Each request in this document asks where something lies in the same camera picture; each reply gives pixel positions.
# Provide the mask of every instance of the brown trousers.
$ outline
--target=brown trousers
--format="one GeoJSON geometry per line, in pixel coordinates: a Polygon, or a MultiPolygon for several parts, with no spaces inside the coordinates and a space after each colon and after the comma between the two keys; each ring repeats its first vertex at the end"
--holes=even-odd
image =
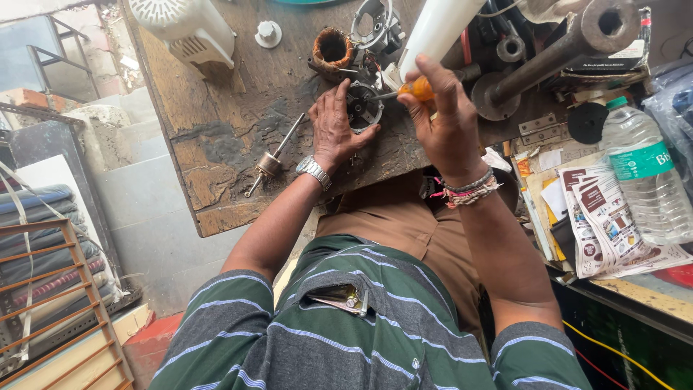
{"type": "Polygon", "coordinates": [[[438,275],[457,308],[459,329],[481,337],[481,282],[459,212],[432,212],[419,197],[421,171],[345,194],[337,212],[320,218],[316,237],[346,233],[399,249],[438,275]]]}

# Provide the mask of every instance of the green bottle cap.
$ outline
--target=green bottle cap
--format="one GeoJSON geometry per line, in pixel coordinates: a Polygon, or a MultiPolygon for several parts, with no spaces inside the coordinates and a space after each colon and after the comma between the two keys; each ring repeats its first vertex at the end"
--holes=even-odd
{"type": "Polygon", "coordinates": [[[618,107],[619,105],[624,105],[628,104],[628,99],[626,99],[625,96],[621,96],[620,98],[613,99],[612,101],[608,102],[606,104],[606,109],[611,110],[614,107],[618,107]]]}

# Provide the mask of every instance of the plastic water bottle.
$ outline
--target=plastic water bottle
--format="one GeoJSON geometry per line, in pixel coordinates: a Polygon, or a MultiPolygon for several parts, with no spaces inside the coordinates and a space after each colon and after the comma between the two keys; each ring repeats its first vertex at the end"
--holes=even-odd
{"type": "Polygon", "coordinates": [[[652,244],[693,241],[693,207],[659,126],[621,96],[606,104],[606,153],[640,234],[652,244]]]}

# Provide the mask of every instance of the man's right arm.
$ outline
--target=man's right arm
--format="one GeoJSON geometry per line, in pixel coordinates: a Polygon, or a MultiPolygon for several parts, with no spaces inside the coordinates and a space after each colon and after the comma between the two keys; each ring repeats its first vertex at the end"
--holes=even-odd
{"type": "MultiPolygon", "coordinates": [[[[426,105],[411,94],[398,97],[410,111],[426,155],[453,187],[481,178],[488,167],[477,151],[477,113],[455,75],[425,56],[419,71],[433,87],[438,116],[429,120],[426,105]]],[[[474,265],[491,298],[495,331],[535,321],[563,329],[547,271],[513,214],[496,192],[471,205],[458,206],[474,265]]]]}

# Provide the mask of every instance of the watch face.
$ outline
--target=watch face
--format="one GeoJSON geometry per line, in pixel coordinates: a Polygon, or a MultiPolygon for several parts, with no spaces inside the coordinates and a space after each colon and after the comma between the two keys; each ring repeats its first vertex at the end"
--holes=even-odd
{"type": "Polygon", "coordinates": [[[309,162],[310,162],[310,156],[301,160],[301,162],[299,162],[299,164],[296,166],[296,172],[297,173],[302,172],[306,168],[306,166],[308,165],[309,162]]]}

